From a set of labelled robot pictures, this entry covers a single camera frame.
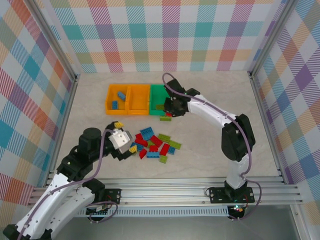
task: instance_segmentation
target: black mounting plate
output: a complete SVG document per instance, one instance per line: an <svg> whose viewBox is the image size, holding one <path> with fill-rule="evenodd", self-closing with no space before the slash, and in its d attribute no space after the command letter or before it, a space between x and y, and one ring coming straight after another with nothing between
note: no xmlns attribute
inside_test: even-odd
<svg viewBox="0 0 320 240"><path fill-rule="evenodd" d="M246 204L247 202L251 204L255 202L255 196L253 195L252 187L248 186L245 188L244 193L237 197L234 201L231 201L230 198L225 194L224 187L209 187L205 194L210 198L210 203L212 204Z"/></svg>
<svg viewBox="0 0 320 240"><path fill-rule="evenodd" d="M104 201L111 201L111 202L115 202L116 204L120 204L120 199L121 199L121 189L120 188L106 188L104 189L104 193L103 193L104 197ZM104 216L108 213L108 208L106 208L105 210L101 210L101 211L92 211L92 209L87 208L85 211L86 215L101 215ZM94 221L99 221L101 220L103 217L92 217L92 220Z"/></svg>

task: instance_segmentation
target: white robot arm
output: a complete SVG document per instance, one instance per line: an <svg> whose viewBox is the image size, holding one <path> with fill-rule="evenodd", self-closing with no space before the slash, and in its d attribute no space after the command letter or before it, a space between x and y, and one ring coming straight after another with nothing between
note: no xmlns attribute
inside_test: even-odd
<svg viewBox="0 0 320 240"><path fill-rule="evenodd" d="M209 101L207 101L205 97L202 96L201 94L196 95L195 97L209 103ZM225 126L225 124L231 124L231 120L229 120L224 115L217 112L216 110L212 109L208 105L203 104L202 102L191 99L187 103L187 106L190 113L198 115L199 117L205 119L206 121L208 121L209 123L215 125L220 129L222 129ZM225 112L234 120L236 119L236 115L224 110L222 111ZM246 169L248 168L248 164L249 164L248 160L249 160L248 155L246 154L239 162L234 160L228 161L228 174L226 177L226 182L233 189L238 189L245 184L246 181L240 175L241 173L245 172Z"/></svg>
<svg viewBox="0 0 320 240"><path fill-rule="evenodd" d="M245 139L235 123L242 128L251 152L256 140L248 117L244 114L237 116L215 106L193 88L186 91L177 79L170 76L173 79L164 86L170 96L165 100L164 111L172 114L173 117L183 116L187 112L196 114L222 131L221 149L229 159L228 174L223 191L216 192L220 193L220 197L210 198L211 203L218 203L218 201L232 203L243 199L248 191L252 192L252 189L247 187L248 183L243 176L248 169L249 155ZM254 202L254 198L249 199L249 202Z"/></svg>
<svg viewBox="0 0 320 240"><path fill-rule="evenodd" d="M128 131L121 128L122 126L123 124L119 122L112 122L106 127L111 132L107 132L104 137L103 157L111 154L113 158L121 161L137 151L136 146L124 153L120 151L120 148L128 144L132 138ZM106 189L103 183L95 178L86 182L82 181L93 169L93 162L99 158L101 141L102 133L99 129L92 127L84 130L79 137L78 146L75 146L69 155L63 158L50 186L35 206L17 224L9 224L4 229L3 234L9 240L54 239L79 211L92 203L106 200ZM63 200L79 181L82 181L82 184L77 188L76 194L63 204ZM116 194L115 199L109 200L119 203L120 196Z"/></svg>

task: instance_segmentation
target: aluminum frame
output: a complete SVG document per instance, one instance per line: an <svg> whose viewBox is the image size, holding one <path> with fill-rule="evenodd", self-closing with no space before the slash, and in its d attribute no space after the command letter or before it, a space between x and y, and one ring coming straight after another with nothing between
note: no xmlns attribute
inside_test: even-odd
<svg viewBox="0 0 320 240"><path fill-rule="evenodd" d="M46 37L49 45L52 47L59 61L61 62L63 68L65 69L65 72L68 74L69 78L73 79L73 81L75 82L77 73L73 70L69 60L67 59L46 18L42 14L38 4L35 2L35 0L24 0L24 3L39 25L41 32Z"/></svg>
<svg viewBox="0 0 320 240"><path fill-rule="evenodd" d="M285 168L284 168L282 162L280 161L280 156L279 156L279 153L277 151L275 142L274 142L273 137L272 137L272 130L270 128L270 125L268 124L267 114L264 111L264 108L263 108L263 105L262 105L262 99L260 98L260 95L258 94L258 88L257 88L256 82L255 82L254 78L251 76L251 74L249 72L248 72L248 77L249 77L250 84L251 84L251 87L252 87L252 91L253 91L253 94L254 94L254 98L255 98L255 101L256 101L260 116L261 116L261 120L262 120L262 123L263 123L263 126L264 126L264 130L265 130L265 133L266 133L266 138L268 139L268 142L269 142L269 145L270 145L270 149L271 149L271 152L272 152L272 155L273 155L273 159L274 159L275 165L280 170L280 175L283 177L284 182L286 184L288 184L289 180L288 180L288 178L286 176L286 172L284 171Z"/></svg>
<svg viewBox="0 0 320 240"><path fill-rule="evenodd" d="M251 73L253 76L255 76L259 72L259 70L265 63L265 60L267 59L268 54L270 53L275 42L278 40L278 37L280 36L282 30L284 29L285 24L287 23L291 13L295 9L298 2L299 0L287 0L287 3L285 4L280 14L278 21L275 23L275 26L273 27L265 46L263 47L259 57L256 60L254 67L251 70Z"/></svg>
<svg viewBox="0 0 320 240"><path fill-rule="evenodd" d="M50 184L54 173L49 175ZM261 205L298 205L303 203L296 185L285 184L281 176L248 177L258 181L262 187ZM210 178L150 178L150 179L99 179L107 188L122 189L120 206L128 207L203 207L228 206L228 203L211 204L205 196L209 187L223 187L224 177ZM255 198L258 199L259 188L249 183ZM45 187L35 188L29 206L32 207L45 192ZM76 188L68 195L71 198Z"/></svg>

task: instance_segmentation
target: pile of lego bricks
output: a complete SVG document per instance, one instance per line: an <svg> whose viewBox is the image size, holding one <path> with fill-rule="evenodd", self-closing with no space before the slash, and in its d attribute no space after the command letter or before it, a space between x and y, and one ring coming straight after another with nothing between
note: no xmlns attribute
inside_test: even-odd
<svg viewBox="0 0 320 240"><path fill-rule="evenodd" d="M181 148L181 144L172 141L170 136L160 133L156 137L151 127L142 129L139 134L135 135L135 141L131 147L134 145L137 147L140 159L146 156L147 158L159 159L163 164L167 162L167 154L174 155L176 149L180 150Z"/></svg>
<svg viewBox="0 0 320 240"><path fill-rule="evenodd" d="M165 109L165 106L163 104L158 104L158 105L155 106L155 109L163 111ZM160 121L171 122L171 120L172 120L172 114L171 113L165 112L164 116L160 116Z"/></svg>

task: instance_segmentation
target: plaid wall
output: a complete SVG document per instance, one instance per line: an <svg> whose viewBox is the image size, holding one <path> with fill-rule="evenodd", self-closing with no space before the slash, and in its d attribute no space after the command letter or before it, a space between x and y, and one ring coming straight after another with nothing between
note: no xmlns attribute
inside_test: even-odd
<svg viewBox="0 0 320 240"><path fill-rule="evenodd" d="M257 59L260 56L260 53L261 53L262 49L264 49L264 47L265 47L265 45L266 45L266 43L267 43L267 41L269 39L269 36L270 36L272 30L274 29L274 27L276 25L276 22L278 21L279 17L281 16L281 13L282 13L282 11L283 11L283 9L284 9L284 7L285 7L287 2L288 2L288 0L281 0L281 3L278 6L278 9L276 10L276 12L274 14L274 16L272 18L272 21L271 21L267 31L265 32L265 34L263 36L263 39L262 39L262 41L261 41L261 43L259 45L259 48L258 48L258 50L256 51L256 53L254 55L253 61L252 61L251 65L250 65L249 69L246 69L246 70L251 71L254 68L254 66L255 66L255 64L257 62Z"/></svg>
<svg viewBox="0 0 320 240"><path fill-rule="evenodd" d="M71 85L23 0L1 0L0 229L44 180Z"/></svg>
<svg viewBox="0 0 320 240"><path fill-rule="evenodd" d="M291 184L320 239L320 0L300 0L256 78Z"/></svg>
<svg viewBox="0 0 320 240"><path fill-rule="evenodd" d="M84 72L96 73L243 70L274 1L50 3Z"/></svg>
<svg viewBox="0 0 320 240"><path fill-rule="evenodd" d="M79 73L80 70L77 69L77 67L76 67L76 65L74 63L74 60L72 59L72 57L70 56L70 53L68 52L68 49L66 47L65 42L62 40L60 34L58 33L58 30L57 30L56 26L54 25L53 21L49 17L49 14L48 14L47 10L45 9L43 0L35 0L35 1L38 4L38 7L41 9L42 14L44 15L44 18L47 21L47 24L51 27L52 32L54 33L56 40L58 41L60 47L62 48L62 50L63 50L63 52L65 54L65 56L67 57L67 59L68 59L70 65L71 65L73 71L75 73Z"/></svg>

